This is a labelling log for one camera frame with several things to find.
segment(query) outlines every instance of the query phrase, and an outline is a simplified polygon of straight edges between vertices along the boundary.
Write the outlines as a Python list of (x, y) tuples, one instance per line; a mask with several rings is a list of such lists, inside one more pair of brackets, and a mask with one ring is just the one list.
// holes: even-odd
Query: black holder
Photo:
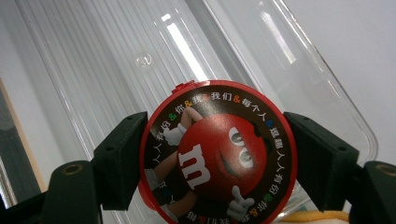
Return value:
[[(320, 211), (352, 204), (350, 223), (396, 223), (396, 167), (368, 161), (312, 119), (285, 112), (298, 150), (297, 180)], [(101, 209), (127, 210), (139, 183), (138, 152), (147, 113), (124, 119), (94, 151), (92, 161), (57, 168), (49, 190), (9, 209), (1, 223), (102, 223)]]

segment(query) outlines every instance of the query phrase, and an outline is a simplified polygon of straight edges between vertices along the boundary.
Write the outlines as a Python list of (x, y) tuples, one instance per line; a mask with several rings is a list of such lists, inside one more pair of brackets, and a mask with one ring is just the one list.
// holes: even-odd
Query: transparent plastic lid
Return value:
[[(123, 118), (152, 115), (176, 85), (210, 79), (246, 84), (315, 120), (357, 148), (359, 163), (376, 156), (370, 128), (281, 0), (17, 3), (80, 142), (68, 158), (90, 160)], [(307, 200), (296, 186), (281, 216)], [(104, 219), (164, 222), (139, 192), (129, 211)]]

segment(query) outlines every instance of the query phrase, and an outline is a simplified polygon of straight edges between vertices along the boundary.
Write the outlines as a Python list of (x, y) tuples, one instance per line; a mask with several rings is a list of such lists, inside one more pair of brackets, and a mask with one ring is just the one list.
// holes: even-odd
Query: white surface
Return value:
[(396, 2), (285, 2), (396, 164)]

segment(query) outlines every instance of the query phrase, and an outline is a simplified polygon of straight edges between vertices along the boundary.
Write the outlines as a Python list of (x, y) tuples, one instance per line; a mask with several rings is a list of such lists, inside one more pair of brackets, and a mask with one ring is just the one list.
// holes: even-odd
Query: yellow object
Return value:
[(349, 214), (341, 211), (299, 211), (284, 217), (280, 222), (311, 222), (323, 219), (340, 219), (348, 222)]

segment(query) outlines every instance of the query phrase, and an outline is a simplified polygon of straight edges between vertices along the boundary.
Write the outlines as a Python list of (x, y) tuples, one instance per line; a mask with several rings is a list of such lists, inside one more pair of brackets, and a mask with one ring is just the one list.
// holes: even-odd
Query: white glove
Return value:
[(165, 136), (165, 139), (168, 142), (169, 146), (178, 146), (181, 138), (186, 131), (186, 128), (184, 128), (183, 125), (179, 123), (177, 127), (172, 130), (169, 130), (169, 128), (165, 128), (163, 130), (163, 136)]
[(238, 186), (233, 186), (232, 194), (235, 199), (230, 202), (227, 210), (227, 216), (230, 216), (237, 221), (241, 221), (247, 214), (248, 208), (254, 204), (254, 200), (252, 198), (244, 199)]

